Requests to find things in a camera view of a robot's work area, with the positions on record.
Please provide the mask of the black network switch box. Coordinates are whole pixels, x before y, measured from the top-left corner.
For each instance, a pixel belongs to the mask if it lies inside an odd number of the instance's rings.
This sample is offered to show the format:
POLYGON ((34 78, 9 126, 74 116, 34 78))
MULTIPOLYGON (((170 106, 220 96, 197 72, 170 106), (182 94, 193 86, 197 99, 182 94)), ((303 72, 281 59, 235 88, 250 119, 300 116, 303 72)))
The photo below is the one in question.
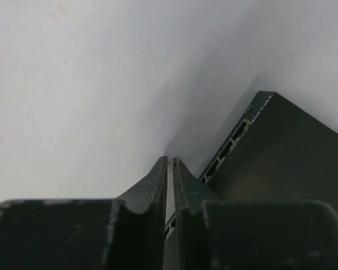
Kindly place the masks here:
MULTIPOLYGON (((197 180, 231 203, 314 200, 338 214, 338 134, 275 92, 260 91, 197 180)), ((164 269, 181 269, 176 216, 164 269)))

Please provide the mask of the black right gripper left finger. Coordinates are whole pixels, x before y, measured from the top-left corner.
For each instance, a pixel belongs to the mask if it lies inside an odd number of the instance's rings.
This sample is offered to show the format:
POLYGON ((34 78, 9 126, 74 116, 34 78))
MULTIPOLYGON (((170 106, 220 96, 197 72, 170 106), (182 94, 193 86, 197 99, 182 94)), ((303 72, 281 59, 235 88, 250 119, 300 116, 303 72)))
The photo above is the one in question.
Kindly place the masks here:
POLYGON ((0 203, 0 269, 161 269, 167 158, 114 199, 0 203))

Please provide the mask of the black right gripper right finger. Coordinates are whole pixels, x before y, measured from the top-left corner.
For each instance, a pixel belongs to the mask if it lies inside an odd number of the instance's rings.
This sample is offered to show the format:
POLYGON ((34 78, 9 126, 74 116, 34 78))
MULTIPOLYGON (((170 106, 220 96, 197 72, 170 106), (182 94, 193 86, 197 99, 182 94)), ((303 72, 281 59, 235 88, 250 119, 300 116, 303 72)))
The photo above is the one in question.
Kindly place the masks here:
POLYGON ((228 202, 173 162, 181 269, 338 269, 338 214, 325 202, 228 202))

